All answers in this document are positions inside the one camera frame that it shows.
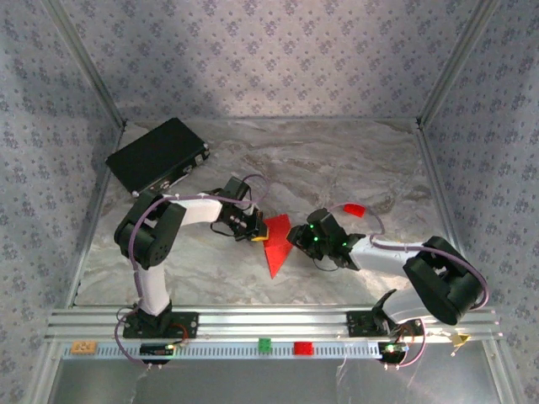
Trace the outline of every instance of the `red triangular block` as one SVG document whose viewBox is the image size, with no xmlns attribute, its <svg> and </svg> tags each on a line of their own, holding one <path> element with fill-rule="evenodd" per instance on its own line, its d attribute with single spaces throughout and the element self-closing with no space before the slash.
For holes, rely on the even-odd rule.
<svg viewBox="0 0 539 404">
<path fill-rule="evenodd" d="M 286 240 L 291 224 L 288 215 L 270 217 L 264 223 L 268 227 L 269 235 L 269 239 L 264 241 L 264 251 L 268 260 L 269 274 L 273 279 L 292 249 L 292 245 Z"/>
</svg>

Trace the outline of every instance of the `red block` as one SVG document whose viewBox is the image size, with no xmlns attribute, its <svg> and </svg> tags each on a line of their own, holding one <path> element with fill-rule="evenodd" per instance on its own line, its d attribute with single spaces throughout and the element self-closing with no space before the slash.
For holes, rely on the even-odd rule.
<svg viewBox="0 0 539 404">
<path fill-rule="evenodd" d="M 313 356 L 314 347 L 312 343 L 294 343 L 294 354 L 302 356 Z"/>
<path fill-rule="evenodd" d="M 264 221 L 268 227 L 269 239 L 264 241 L 264 251 L 268 260 L 269 274 L 273 279 L 292 249 L 292 245 L 286 240 L 291 229 L 288 215 L 270 217 Z"/>
<path fill-rule="evenodd" d="M 350 213 L 351 215 L 355 215 L 358 217 L 363 217 L 363 215 L 366 212 L 366 207 L 356 204 L 346 204 L 343 208 L 343 210 L 346 213 Z"/>
</svg>

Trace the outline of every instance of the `small yellow object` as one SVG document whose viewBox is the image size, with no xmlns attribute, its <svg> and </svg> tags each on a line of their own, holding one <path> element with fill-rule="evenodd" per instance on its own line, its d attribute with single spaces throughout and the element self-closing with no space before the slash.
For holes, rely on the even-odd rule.
<svg viewBox="0 0 539 404">
<path fill-rule="evenodd" d="M 98 350 L 98 343 L 95 341 L 75 341 L 71 346 L 73 355 L 92 355 Z"/>
<path fill-rule="evenodd" d="M 266 232 L 266 234 L 261 234 L 258 237 L 254 237 L 251 239 L 252 242 L 265 242 L 270 238 L 270 230 Z"/>
<path fill-rule="evenodd" d="M 470 336 L 467 334 L 453 334 L 450 336 L 450 340 L 455 348 L 460 348 L 467 343 L 468 339 L 470 339 Z"/>
</svg>

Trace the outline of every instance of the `mounting plate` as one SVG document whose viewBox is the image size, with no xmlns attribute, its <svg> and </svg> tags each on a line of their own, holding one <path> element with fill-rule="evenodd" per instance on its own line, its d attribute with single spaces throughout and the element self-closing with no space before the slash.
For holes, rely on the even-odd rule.
<svg viewBox="0 0 539 404">
<path fill-rule="evenodd" d="M 181 339 L 185 328 L 188 339 L 196 338 L 199 326 L 199 313 L 193 311 L 171 311 L 170 325 L 163 332 L 159 332 L 154 327 L 143 327 L 141 320 L 137 316 L 129 316 L 125 319 L 123 336 L 126 339 L 148 339 L 148 338 L 174 338 Z"/>
<path fill-rule="evenodd" d="M 413 335 L 423 335 L 423 328 L 420 322 L 410 320 L 405 322 L 408 327 L 403 330 L 404 337 Z M 372 311 L 347 311 L 346 325 L 348 327 L 348 336 L 350 338 L 358 337 L 388 337 L 384 330 L 380 330 L 375 323 Z"/>
</svg>

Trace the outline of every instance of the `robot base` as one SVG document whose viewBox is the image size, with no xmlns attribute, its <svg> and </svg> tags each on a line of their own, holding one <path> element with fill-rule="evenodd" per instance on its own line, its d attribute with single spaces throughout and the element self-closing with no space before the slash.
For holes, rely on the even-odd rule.
<svg viewBox="0 0 539 404">
<path fill-rule="evenodd" d="M 196 338 L 199 325 L 199 313 L 174 312 L 172 303 L 159 316 L 152 316 L 143 310 L 138 310 L 125 319 L 123 337 L 126 339 L 173 338 L 183 339 L 184 331 L 187 338 Z"/>
</svg>

